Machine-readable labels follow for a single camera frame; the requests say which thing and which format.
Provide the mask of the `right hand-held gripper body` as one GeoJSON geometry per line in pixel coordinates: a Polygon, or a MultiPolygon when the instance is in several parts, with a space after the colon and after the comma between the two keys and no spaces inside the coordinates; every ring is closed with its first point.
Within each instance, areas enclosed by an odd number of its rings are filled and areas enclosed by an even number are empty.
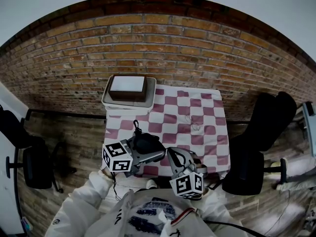
{"type": "Polygon", "coordinates": [[[182,198],[201,198],[204,192],[204,176],[194,163],[172,170],[169,181],[174,194],[182,198]]]}

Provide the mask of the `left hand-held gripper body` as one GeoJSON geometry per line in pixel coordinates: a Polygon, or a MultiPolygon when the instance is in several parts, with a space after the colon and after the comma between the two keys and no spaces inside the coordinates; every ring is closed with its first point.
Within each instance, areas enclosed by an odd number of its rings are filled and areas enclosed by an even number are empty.
{"type": "Polygon", "coordinates": [[[138,163],[138,154],[148,154],[157,152],[148,143],[141,145],[140,150],[131,150],[127,145],[127,140],[116,141],[109,144],[103,144],[102,158],[106,167],[111,172],[123,172],[127,177],[140,173],[140,167],[143,164],[138,163]]]}

